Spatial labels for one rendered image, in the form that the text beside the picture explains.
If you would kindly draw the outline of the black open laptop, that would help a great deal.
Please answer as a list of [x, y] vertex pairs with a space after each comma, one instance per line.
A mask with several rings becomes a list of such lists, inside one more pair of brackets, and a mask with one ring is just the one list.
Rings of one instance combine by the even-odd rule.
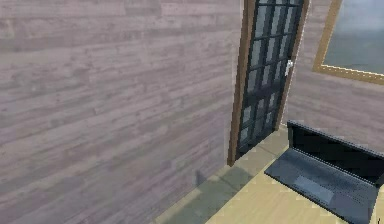
[[369, 224], [384, 186], [384, 155], [294, 121], [289, 147], [265, 174], [349, 224]]

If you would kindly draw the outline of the pale wooden table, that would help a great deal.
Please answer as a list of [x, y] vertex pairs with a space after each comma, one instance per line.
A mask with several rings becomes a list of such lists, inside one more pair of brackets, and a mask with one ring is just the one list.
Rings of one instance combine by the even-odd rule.
[[267, 165], [205, 224], [348, 224], [284, 186], [264, 171]]

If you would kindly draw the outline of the dark glass-paned room door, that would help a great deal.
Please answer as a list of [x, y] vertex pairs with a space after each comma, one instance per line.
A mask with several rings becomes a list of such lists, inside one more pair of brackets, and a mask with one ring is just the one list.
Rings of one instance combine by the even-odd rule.
[[310, 0], [245, 0], [227, 164], [279, 129]]

